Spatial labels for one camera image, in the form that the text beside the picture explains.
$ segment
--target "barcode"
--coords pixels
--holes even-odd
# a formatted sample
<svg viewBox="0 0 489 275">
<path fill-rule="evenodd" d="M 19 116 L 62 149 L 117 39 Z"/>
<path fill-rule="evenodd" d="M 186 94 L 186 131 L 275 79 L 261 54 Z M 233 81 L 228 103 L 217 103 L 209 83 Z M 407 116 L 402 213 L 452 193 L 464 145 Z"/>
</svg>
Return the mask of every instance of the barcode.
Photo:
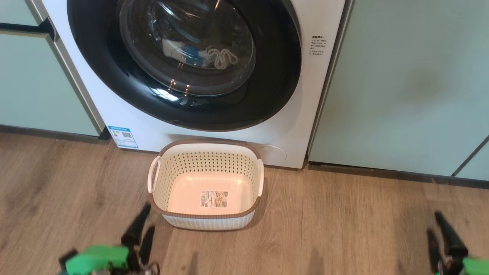
<svg viewBox="0 0 489 275">
<path fill-rule="evenodd" d="M 200 197 L 200 207 L 204 207 L 205 205 L 205 194 L 202 194 Z"/>
</svg>

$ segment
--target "washing machine door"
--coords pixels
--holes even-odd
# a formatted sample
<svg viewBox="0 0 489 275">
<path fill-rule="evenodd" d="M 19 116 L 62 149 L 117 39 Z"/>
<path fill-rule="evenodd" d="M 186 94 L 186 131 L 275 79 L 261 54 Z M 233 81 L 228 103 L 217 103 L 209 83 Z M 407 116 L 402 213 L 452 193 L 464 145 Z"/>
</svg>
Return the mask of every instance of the washing machine door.
<svg viewBox="0 0 489 275">
<path fill-rule="evenodd" d="M 68 0 L 84 58 L 124 100 L 206 131 L 261 123 L 288 102 L 299 26 L 282 0 Z"/>
</svg>

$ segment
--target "front-loading washing machine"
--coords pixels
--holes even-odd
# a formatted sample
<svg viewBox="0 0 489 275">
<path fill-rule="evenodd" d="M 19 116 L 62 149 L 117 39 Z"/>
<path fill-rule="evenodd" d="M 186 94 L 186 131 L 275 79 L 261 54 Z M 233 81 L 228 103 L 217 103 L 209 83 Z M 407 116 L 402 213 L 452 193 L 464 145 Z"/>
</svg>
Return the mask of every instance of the front-loading washing machine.
<svg viewBox="0 0 489 275">
<path fill-rule="evenodd" d="M 344 0 L 28 0 L 120 148 L 247 142 L 301 168 Z"/>
</svg>

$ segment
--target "cabinet door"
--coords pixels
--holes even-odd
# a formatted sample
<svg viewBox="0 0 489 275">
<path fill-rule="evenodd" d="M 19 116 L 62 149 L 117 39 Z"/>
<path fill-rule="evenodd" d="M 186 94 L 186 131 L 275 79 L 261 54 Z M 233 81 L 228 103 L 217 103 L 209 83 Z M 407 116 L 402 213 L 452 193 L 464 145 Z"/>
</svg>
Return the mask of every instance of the cabinet door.
<svg viewBox="0 0 489 275">
<path fill-rule="evenodd" d="M 489 1 L 355 1 L 310 160 L 451 175 L 489 134 Z"/>
<path fill-rule="evenodd" d="M 489 181 L 489 143 L 460 170 L 458 178 Z"/>
<path fill-rule="evenodd" d="M 48 39 L 0 32 L 0 124 L 98 136 Z"/>
<path fill-rule="evenodd" d="M 0 23 L 38 25 L 25 0 L 0 0 Z"/>
</svg>

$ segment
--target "laundry basket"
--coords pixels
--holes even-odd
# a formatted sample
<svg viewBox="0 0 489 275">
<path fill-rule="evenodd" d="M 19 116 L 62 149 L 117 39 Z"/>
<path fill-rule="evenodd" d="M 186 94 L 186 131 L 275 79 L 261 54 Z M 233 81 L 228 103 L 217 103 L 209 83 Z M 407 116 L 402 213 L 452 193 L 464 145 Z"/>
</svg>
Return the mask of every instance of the laundry basket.
<svg viewBox="0 0 489 275">
<path fill-rule="evenodd" d="M 177 141 L 151 163 L 148 192 L 171 225 L 195 230 L 246 226 L 263 191 L 256 149 L 228 141 Z"/>
</svg>

